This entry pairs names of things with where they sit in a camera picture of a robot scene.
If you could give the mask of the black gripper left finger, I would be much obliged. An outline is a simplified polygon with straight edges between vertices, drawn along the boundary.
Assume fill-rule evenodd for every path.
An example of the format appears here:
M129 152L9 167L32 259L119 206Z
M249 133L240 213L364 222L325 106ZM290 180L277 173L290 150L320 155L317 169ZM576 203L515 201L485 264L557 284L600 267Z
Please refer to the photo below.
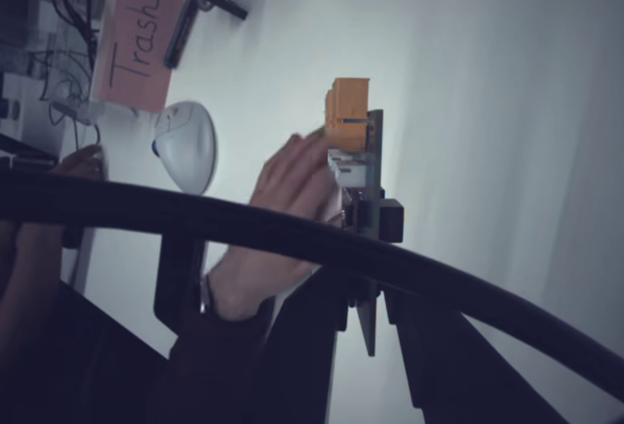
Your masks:
M324 423L345 277L325 267L282 304L253 389L254 423Z

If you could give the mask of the man's left hand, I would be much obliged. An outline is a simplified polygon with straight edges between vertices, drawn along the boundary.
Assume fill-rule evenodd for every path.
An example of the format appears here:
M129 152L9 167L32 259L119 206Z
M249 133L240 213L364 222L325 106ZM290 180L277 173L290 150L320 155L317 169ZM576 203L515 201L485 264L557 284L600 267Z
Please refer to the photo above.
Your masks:
M265 163L250 205L325 221L335 190L328 170L328 143L319 129L306 137L292 135ZM247 320L263 301L296 287L316 268L308 261L230 246L207 275L211 305L225 321Z

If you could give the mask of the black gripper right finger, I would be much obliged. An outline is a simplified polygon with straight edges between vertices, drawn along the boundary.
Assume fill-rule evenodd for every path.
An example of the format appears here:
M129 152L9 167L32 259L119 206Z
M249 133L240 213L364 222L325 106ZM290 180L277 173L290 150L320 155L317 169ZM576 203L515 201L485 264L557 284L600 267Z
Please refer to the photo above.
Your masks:
M427 423L563 423L459 312L385 287L412 405Z

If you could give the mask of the bystander hand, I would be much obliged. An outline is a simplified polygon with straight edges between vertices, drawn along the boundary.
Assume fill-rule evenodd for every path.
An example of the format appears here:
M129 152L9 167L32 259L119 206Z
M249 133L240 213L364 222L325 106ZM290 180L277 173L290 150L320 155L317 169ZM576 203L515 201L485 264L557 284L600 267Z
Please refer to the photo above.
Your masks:
M104 180L101 146L92 144L69 154L53 167L50 173L88 180Z

